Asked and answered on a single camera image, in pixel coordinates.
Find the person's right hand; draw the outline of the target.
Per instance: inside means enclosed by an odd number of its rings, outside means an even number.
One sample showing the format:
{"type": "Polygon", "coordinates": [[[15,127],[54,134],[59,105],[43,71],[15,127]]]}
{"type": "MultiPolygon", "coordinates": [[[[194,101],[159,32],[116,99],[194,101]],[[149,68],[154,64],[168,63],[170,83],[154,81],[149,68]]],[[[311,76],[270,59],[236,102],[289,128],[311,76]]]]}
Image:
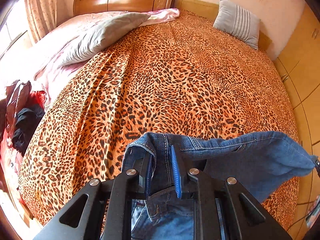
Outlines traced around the person's right hand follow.
{"type": "Polygon", "coordinates": [[[312,226],[315,224],[318,217],[319,217],[319,195],[316,197],[316,200],[311,205],[306,217],[306,224],[308,229],[312,228],[312,226]]]}

